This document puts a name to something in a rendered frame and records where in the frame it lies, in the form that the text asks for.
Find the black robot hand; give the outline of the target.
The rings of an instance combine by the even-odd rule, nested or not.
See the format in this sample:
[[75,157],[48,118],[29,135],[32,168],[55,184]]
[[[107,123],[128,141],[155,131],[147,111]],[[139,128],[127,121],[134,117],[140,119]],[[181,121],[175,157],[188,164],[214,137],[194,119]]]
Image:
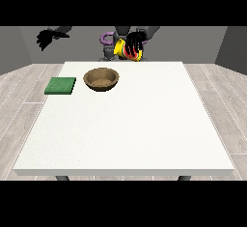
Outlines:
[[132,32],[126,36],[125,51],[127,55],[135,56],[143,49],[143,42],[146,40],[144,32]]
[[45,50],[54,38],[68,38],[69,35],[53,30],[42,30],[37,35],[37,44],[41,50]]

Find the brown wooden bowl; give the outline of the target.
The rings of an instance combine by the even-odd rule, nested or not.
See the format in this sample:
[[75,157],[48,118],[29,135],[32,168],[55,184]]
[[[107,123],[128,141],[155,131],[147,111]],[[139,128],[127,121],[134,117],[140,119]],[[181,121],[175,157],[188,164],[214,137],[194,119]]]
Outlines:
[[85,73],[83,80],[85,84],[96,92],[106,92],[116,86],[119,74],[112,69],[97,68]]

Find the green square pad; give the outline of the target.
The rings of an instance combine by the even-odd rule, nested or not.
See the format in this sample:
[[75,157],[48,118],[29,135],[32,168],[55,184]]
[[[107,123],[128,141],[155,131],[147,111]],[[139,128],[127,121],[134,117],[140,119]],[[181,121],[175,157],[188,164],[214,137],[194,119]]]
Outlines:
[[75,77],[52,77],[49,80],[44,93],[46,95],[70,95],[75,82]]

